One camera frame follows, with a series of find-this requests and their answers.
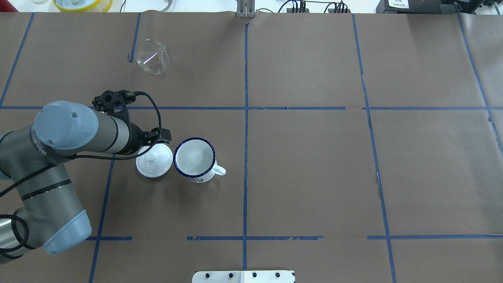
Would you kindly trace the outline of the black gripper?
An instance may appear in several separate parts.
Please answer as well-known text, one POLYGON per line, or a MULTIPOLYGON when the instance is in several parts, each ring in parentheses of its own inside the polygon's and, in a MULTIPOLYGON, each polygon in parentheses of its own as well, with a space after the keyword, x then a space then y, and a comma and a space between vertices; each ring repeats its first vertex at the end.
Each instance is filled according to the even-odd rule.
POLYGON ((170 130, 155 127, 150 131, 143 131, 138 125, 132 123, 129 128, 128 154, 135 154, 144 146, 150 147, 157 143, 170 142, 170 130))

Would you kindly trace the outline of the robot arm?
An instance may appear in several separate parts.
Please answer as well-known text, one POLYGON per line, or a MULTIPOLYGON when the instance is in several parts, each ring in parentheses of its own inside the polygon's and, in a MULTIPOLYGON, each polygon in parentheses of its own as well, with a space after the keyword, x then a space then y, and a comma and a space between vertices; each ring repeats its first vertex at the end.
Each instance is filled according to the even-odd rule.
POLYGON ((142 147, 169 143, 161 127, 143 131, 133 124, 127 102, 95 98, 94 109, 80 103, 46 104, 33 124, 1 136, 1 178, 13 184, 23 207, 1 214, 1 263, 43 248, 54 255, 90 237, 92 226, 65 163, 76 159, 128 160, 142 147))

